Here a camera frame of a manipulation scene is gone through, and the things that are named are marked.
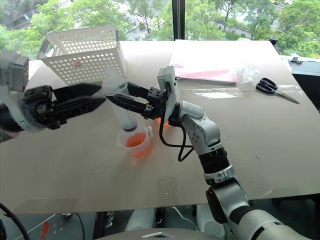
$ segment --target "plastic measuring cup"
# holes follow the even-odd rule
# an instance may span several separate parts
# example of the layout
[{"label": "plastic measuring cup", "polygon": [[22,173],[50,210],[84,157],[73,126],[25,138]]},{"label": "plastic measuring cup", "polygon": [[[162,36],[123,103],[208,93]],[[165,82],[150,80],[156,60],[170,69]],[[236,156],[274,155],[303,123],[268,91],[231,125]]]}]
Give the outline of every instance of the plastic measuring cup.
[{"label": "plastic measuring cup", "polygon": [[117,145],[125,148],[132,156],[143,158],[147,156],[152,149],[151,138],[152,127],[139,125],[134,131],[121,130],[117,135]]}]

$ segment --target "white plastic basket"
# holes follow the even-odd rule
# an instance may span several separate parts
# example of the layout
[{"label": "white plastic basket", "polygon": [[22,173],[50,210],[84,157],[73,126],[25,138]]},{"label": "white plastic basket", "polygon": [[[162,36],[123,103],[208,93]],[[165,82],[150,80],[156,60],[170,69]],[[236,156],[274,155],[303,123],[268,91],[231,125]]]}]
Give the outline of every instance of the white plastic basket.
[{"label": "white plastic basket", "polygon": [[[53,55],[46,57],[50,44]],[[101,82],[107,67],[119,76],[127,76],[116,25],[51,32],[46,35],[37,58],[67,85]]]}]

